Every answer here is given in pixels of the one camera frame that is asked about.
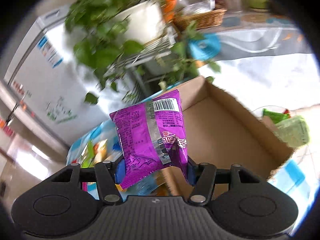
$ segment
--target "barcode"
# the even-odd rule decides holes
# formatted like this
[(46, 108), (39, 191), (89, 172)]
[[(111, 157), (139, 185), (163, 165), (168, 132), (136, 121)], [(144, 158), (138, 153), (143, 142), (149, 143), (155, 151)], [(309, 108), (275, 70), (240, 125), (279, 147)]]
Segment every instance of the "barcode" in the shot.
[(179, 112), (179, 106), (175, 98), (160, 99), (153, 102), (153, 108), (156, 111), (176, 111)]

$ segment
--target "metal screw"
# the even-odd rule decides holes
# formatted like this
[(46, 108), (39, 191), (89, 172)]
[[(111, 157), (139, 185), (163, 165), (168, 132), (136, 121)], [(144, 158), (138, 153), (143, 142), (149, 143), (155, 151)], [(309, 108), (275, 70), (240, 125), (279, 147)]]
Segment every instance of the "metal screw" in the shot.
[(202, 203), (206, 200), (205, 196), (202, 195), (193, 195), (190, 200), (195, 203)]
[(120, 197), (115, 194), (106, 195), (104, 197), (104, 200), (108, 201), (108, 202), (117, 202), (119, 199), (120, 199)]

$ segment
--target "blue fan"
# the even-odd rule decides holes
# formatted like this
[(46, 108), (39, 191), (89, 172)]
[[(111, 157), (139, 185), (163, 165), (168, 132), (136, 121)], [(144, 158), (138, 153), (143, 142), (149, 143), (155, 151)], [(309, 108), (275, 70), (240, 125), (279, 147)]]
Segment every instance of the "blue fan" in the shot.
[(204, 34), (205, 40), (190, 40), (188, 47), (191, 56), (197, 60), (208, 60), (216, 56), (221, 50), (221, 44), (215, 33)]

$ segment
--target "purple snack package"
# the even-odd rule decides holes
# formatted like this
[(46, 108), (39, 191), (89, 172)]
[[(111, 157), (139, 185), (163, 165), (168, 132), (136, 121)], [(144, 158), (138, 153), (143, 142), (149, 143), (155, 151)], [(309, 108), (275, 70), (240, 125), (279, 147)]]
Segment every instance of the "purple snack package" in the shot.
[(169, 166), (179, 167), (187, 178), (186, 131), (178, 90), (118, 110), (110, 117), (124, 154), (122, 188)]

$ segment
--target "open cardboard box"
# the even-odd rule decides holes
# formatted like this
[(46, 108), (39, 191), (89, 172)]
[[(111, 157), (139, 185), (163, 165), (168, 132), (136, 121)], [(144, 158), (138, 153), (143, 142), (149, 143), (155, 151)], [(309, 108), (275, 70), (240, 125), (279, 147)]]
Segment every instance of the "open cardboard box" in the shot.
[[(219, 169), (240, 164), (267, 179), (292, 155), (292, 149), (246, 110), (234, 97), (200, 76), (175, 87), (180, 92), (188, 156)], [(177, 167), (162, 170), (172, 195), (187, 198), (193, 187)], [(228, 190), (216, 185), (213, 197)]]

